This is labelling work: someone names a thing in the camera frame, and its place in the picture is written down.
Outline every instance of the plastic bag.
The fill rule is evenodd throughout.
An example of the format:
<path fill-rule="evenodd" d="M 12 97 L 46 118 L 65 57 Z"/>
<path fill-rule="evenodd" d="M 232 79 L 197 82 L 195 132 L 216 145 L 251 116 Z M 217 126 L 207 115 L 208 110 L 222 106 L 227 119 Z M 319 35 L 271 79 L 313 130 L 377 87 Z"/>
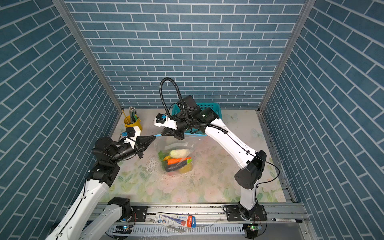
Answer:
<path fill-rule="evenodd" d="M 162 169 L 169 175 L 186 173 L 193 168 L 191 153 L 197 143 L 205 137 L 201 134 L 184 134 L 184 140 L 178 140 L 173 136 L 159 136 L 154 141 L 157 157 Z"/>

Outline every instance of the carrot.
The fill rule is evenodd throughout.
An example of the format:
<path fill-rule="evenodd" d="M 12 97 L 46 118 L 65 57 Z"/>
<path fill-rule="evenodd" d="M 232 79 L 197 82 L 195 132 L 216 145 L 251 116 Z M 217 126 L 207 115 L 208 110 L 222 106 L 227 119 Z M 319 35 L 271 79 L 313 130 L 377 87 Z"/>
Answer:
<path fill-rule="evenodd" d="M 185 161 L 185 160 L 187 160 L 187 159 L 191 159 L 191 157 L 186 157 L 186 158 L 171 158 L 171 159 L 168 159 L 167 164 L 168 164 L 168 165 L 172 165 L 172 164 L 175 164 L 175 163 L 180 162 L 181 160 Z"/>

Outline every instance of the blue plastic basket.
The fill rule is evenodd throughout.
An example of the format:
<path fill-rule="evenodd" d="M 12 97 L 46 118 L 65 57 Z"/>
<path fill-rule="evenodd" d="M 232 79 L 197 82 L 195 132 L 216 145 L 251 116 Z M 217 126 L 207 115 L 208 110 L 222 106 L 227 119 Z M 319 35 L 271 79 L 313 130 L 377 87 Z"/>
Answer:
<path fill-rule="evenodd" d="M 218 103 L 197 103 L 197 105 L 200 106 L 201 110 L 204 110 L 206 108 L 212 109 L 217 115 L 221 117 L 221 109 L 220 105 Z M 175 104 L 172 109 L 172 115 L 178 114 L 180 112 L 180 108 Z M 204 134 L 202 131 L 198 131 L 197 134 Z"/>

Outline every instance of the marker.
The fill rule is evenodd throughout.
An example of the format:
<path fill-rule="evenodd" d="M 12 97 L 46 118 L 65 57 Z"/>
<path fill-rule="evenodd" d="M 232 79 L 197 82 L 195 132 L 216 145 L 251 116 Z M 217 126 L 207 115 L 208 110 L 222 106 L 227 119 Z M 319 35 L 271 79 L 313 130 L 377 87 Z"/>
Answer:
<path fill-rule="evenodd" d="M 303 220 L 300 220 L 300 219 L 289 219 L 289 218 L 272 218 L 272 221 L 275 221 L 275 222 L 298 222 L 298 223 L 303 222 Z"/>
<path fill-rule="evenodd" d="M 161 215 L 162 217 L 165 217 L 165 218 L 168 218 L 168 219 L 171 219 L 175 222 L 177 222 L 178 224 L 181 224 L 181 225 L 185 225 L 186 224 L 186 221 L 184 220 L 181 220 L 181 219 L 178 219 L 178 218 L 174 218 L 174 217 L 168 217 L 168 216 L 164 216 L 164 215 Z"/>

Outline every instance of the green vegetable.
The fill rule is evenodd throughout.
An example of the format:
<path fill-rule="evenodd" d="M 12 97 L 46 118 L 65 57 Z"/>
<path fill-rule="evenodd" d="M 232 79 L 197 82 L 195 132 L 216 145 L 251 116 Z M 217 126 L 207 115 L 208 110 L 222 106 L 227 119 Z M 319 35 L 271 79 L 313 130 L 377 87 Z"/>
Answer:
<path fill-rule="evenodd" d="M 158 153 L 159 160 L 160 160 L 160 161 L 163 161 L 163 159 L 164 159 L 166 156 L 168 156 L 168 155 L 169 155 L 169 152 L 163 152 L 163 151 L 160 151 L 160 152 Z"/>

